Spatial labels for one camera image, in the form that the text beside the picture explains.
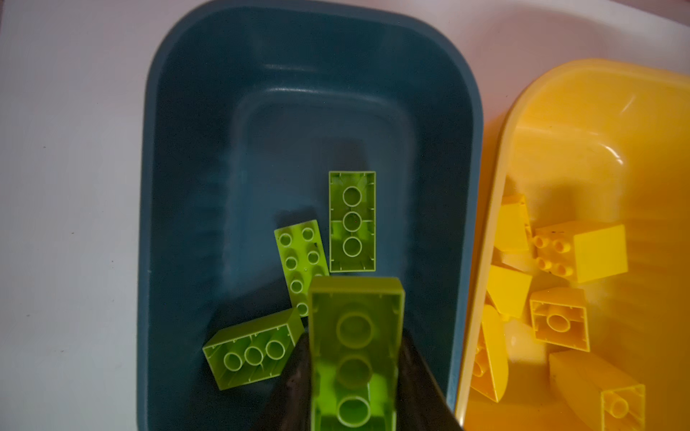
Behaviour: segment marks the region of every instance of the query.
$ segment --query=green toy brick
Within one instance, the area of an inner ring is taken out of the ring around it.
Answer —
[[[327,276],[328,264],[316,220],[274,231],[288,293],[299,315],[309,314],[306,303],[309,285],[314,277]]]
[[[320,277],[309,290],[311,431],[395,431],[400,280]]]
[[[277,377],[304,332],[296,308],[216,332],[203,347],[218,389]]]
[[[376,271],[376,172],[329,172],[331,272]]]

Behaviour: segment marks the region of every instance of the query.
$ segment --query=building block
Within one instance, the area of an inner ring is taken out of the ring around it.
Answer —
[[[532,331],[537,340],[589,352],[584,290],[553,288],[529,297]]]
[[[494,246],[504,253],[528,252],[531,240],[532,228],[524,195],[503,197],[498,210]]]
[[[484,305],[470,387],[492,401],[501,401],[508,385],[508,352],[503,321],[491,305]]]
[[[522,316],[531,282],[532,276],[529,274],[502,266],[491,266],[486,291],[504,320],[511,317],[519,319]]]
[[[312,431],[395,431],[405,291],[396,278],[320,277],[309,290]]]
[[[539,269],[577,283],[628,271],[625,227],[569,221],[535,232]]]
[[[644,431],[644,385],[593,353],[549,355],[551,389],[594,431]]]
[[[327,276],[328,264],[316,220],[274,231],[288,293],[299,315],[309,314],[307,293],[314,277]]]
[[[304,332],[296,308],[216,332],[202,348],[218,389],[277,377]]]
[[[329,172],[331,272],[376,271],[376,172]]]

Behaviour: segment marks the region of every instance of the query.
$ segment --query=yellow toy brick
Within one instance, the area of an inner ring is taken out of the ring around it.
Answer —
[[[505,253],[529,251],[532,228],[523,194],[505,196],[498,211],[494,246]]]
[[[502,266],[491,266],[486,291],[504,320],[511,317],[519,319],[522,316],[531,282],[532,276],[529,274]]]
[[[625,227],[597,221],[569,221],[535,232],[539,269],[585,283],[628,271]]]
[[[584,290],[553,288],[529,297],[532,331],[537,340],[589,352]]]
[[[594,431],[644,431],[644,385],[593,353],[549,355],[551,389]]]
[[[508,385],[508,352],[503,322],[491,305],[484,305],[482,326],[470,386],[498,402]]]

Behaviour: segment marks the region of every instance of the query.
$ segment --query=yellow bin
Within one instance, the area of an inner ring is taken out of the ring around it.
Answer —
[[[533,228],[574,219],[625,224],[629,271],[580,285],[591,349],[647,386],[648,430],[689,429],[690,77],[574,61],[531,84],[498,136],[501,122],[486,128],[477,218],[484,240],[475,247],[458,419],[467,431],[589,429],[551,393],[548,353],[563,348],[532,339],[527,308],[505,325],[503,399],[469,388],[501,196],[519,192]],[[535,275],[531,291],[567,285],[524,256],[503,259]]]

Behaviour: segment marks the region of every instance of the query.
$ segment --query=blue bin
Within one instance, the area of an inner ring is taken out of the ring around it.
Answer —
[[[471,71],[422,22],[271,0],[184,17],[146,88],[139,429],[258,417],[274,381],[220,392],[201,347],[290,307],[273,230],[317,219],[328,238],[329,170],[376,171],[375,275],[402,280],[405,325],[454,407],[481,141]]]

